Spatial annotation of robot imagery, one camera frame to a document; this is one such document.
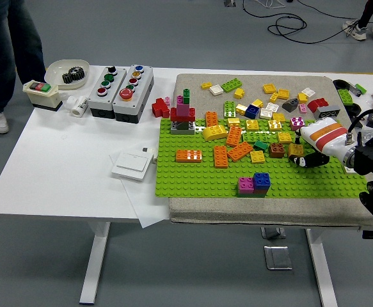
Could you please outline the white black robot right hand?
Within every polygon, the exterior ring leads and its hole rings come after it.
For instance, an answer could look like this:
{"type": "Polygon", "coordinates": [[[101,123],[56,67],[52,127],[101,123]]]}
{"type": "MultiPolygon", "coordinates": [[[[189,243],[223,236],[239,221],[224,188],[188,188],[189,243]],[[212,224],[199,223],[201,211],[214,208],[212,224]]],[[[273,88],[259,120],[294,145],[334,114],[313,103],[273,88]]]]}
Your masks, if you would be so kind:
{"type": "Polygon", "coordinates": [[[317,120],[296,131],[296,144],[303,138],[315,150],[304,157],[289,154],[289,160],[303,168],[314,168],[329,163],[330,157],[336,157],[343,166],[354,167],[356,141],[340,123],[330,117],[317,120]]]}

